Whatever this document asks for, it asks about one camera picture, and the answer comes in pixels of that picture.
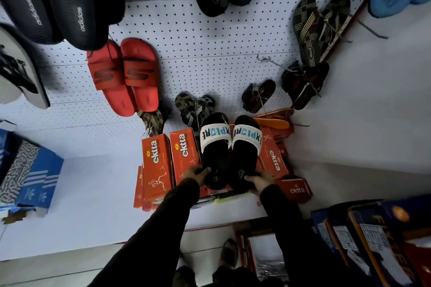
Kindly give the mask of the black ribbed slide sandal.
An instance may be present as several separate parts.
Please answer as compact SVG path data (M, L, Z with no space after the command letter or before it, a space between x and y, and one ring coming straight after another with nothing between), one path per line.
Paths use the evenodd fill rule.
M50 0L0 0L15 27L30 41L56 45L63 41Z
M101 0L49 0L63 37L75 48L98 50L108 39Z

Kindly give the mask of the dark blue labelled shoe box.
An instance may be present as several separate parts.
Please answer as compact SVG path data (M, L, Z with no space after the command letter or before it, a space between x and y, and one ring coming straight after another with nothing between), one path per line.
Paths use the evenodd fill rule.
M371 269L361 256L353 235L347 227L347 208L344 204L314 210L311 212L311 218L318 235L332 253L360 275L372 277Z

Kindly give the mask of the person's shoe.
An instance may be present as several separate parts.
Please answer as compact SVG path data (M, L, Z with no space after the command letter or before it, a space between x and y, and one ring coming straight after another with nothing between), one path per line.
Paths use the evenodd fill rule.
M218 264L220 267L235 269L237 267L238 256L238 244L234 239L229 238L222 247Z

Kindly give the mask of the pair of dark flip-flops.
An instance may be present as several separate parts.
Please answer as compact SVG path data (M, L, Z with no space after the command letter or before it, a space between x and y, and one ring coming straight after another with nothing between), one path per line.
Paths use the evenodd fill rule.
M282 89L286 92L294 110L302 110L314 96L319 96L330 70L327 62L315 67L302 66L295 60L282 74Z

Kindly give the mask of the white pegboard display panel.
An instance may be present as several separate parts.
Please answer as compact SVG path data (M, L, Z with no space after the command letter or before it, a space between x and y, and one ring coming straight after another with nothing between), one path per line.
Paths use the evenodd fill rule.
M174 105L181 92L195 98L209 94L215 111L236 117L244 111L241 95L250 83L270 78L279 84L282 70L257 55L278 63L299 58L292 14L300 1L230 4L211 18L196 0L126 0L125 16L110 27L110 37L118 44L139 38L156 50L160 96L172 110L165 124L169 133L184 126ZM329 1L316 0L320 8ZM33 47L51 107L41 110L21 96L0 105L0 120L16 124L21 136L65 159L141 152L143 121L114 113L95 89L83 51L66 41Z

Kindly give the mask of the black slide with white strap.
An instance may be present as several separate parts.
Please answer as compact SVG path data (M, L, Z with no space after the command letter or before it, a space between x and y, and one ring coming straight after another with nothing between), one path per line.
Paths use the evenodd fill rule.
M199 133L202 165L211 172L204 178L210 190L222 190L228 183L229 149L232 145L228 117L216 112L207 117Z
M229 186L236 194L254 189L245 176L256 175L256 164L262 148L262 132L255 119L247 115L236 118L232 130Z

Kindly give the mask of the person's left forearm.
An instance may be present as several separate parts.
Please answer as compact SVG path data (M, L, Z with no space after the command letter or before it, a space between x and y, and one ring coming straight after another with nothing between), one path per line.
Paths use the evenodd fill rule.
M193 178L170 190L88 287L172 287L180 241L199 194Z

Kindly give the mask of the metal display hook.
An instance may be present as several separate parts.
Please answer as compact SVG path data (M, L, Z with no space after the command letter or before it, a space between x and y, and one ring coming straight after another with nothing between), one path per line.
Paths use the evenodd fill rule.
M271 57L260 57L259 56L259 54L257 54L256 55L256 59L258 60L258 61L261 61L261 62L269 62L269 63L272 63L273 65L275 65L275 66L277 66L277 67L280 67L280 68L282 68L283 70L287 70L288 72L290 72L291 70L290 69L288 69L287 67L284 67L284 66L282 66L282 65L280 65L280 64L278 64L278 63L276 63L275 61L273 61L272 59L271 59Z
M377 32L375 32L373 29L371 29L369 26L367 26L365 23L363 23L362 21L360 21L359 19L356 19L356 22L363 27L364 29L366 29L369 33L371 33L372 35L374 35L375 37L379 38L379 39L384 39L387 40L389 39L389 37L385 36L385 35L381 35L378 34Z

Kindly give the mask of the orange flip-flop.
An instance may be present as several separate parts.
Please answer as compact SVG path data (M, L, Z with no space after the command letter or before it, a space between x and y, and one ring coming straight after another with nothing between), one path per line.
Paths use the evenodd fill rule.
M264 117L254 117L253 119L259 124L260 127L287 130L292 126L288 120L284 119Z

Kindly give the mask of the person's right hand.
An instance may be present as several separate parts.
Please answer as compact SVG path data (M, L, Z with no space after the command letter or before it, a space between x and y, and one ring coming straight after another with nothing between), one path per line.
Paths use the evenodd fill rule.
M250 182L252 187L248 189L248 192L260 196L268 186L275 185L273 176L265 170L257 171L254 176L244 176L245 181Z

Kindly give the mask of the stack of orange shoe boxes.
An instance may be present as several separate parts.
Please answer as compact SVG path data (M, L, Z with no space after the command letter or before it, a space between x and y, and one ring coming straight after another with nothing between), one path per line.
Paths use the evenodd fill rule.
M311 188L306 179L294 175L288 166L283 137L290 129L261 127L260 130L263 139L256 169L271 173L290 200L307 203L312 197ZM142 154L133 207L144 212L155 210L167 192L180 183L185 170L201 163L200 147L191 128L144 138Z

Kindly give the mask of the black gold striped flip-flop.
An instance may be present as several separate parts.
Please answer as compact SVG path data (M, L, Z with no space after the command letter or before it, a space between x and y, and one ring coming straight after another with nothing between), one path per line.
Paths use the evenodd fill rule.
M340 35L341 28L349 17L350 7L350 0L331 0L320 12L317 33L321 57Z
M316 0L301 0L293 14L293 30L302 63L307 67L315 67L320 62L319 21Z

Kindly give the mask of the person's left hand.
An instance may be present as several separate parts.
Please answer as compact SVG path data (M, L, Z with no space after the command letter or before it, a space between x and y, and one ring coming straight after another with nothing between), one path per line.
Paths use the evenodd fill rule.
M202 164L194 165L194 166L188 168L183 174L182 181L190 178L190 179L197 181L199 187L204 186L204 180L205 179L196 179L196 169L199 167L203 168Z

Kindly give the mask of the red slide sandal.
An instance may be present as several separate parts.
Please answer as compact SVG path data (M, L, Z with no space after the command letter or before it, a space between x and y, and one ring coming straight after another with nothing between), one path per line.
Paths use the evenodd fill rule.
M99 50L87 51L87 64L97 91L119 116L131 117L137 103L131 86L126 85L120 47L112 40Z
M138 110L154 112L159 107L159 61L154 48L138 38L121 42L125 84L132 88Z

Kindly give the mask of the person's legs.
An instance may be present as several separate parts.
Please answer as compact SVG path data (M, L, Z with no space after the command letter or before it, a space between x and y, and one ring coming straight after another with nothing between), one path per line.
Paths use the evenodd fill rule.
M259 280L256 274L245 267L230 269L220 266L212 279L209 287L288 287L276 277ZM172 287L197 287L194 271L185 265L179 267L175 271Z

